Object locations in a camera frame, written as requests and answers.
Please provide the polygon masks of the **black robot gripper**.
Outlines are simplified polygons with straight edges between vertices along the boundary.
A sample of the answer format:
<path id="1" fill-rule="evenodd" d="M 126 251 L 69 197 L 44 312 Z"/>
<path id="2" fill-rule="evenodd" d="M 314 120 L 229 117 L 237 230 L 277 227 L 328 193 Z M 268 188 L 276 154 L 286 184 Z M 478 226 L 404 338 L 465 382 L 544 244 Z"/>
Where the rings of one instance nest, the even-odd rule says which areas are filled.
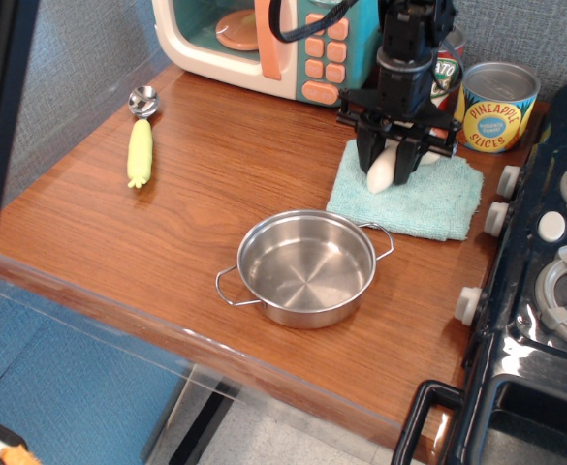
<path id="1" fill-rule="evenodd" d="M 431 101 L 436 59 L 435 55 L 426 55 L 405 62 L 379 55 L 374 88 L 339 91 L 337 119 L 355 128 L 359 164 L 365 174 L 384 151 L 387 140 L 398 141 L 395 185 L 408 182 L 428 151 L 455 154 L 459 124 Z M 446 130 L 448 135 L 432 136 L 432 128 Z"/>

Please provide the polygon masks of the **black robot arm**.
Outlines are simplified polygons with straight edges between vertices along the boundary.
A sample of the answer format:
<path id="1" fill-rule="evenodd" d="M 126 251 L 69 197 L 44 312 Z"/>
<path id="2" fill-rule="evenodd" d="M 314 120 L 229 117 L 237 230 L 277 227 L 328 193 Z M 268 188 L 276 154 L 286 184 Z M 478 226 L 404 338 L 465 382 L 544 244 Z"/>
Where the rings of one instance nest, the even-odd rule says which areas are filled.
<path id="1" fill-rule="evenodd" d="M 395 142 L 394 184 L 405 184 L 432 151 L 451 157 L 461 124 L 431 100 L 439 49 L 457 56 L 447 36 L 457 9 L 451 1 L 380 1 L 382 44 L 374 89 L 339 92 L 338 120 L 355 128 L 360 167 L 368 173 L 387 142 Z"/>

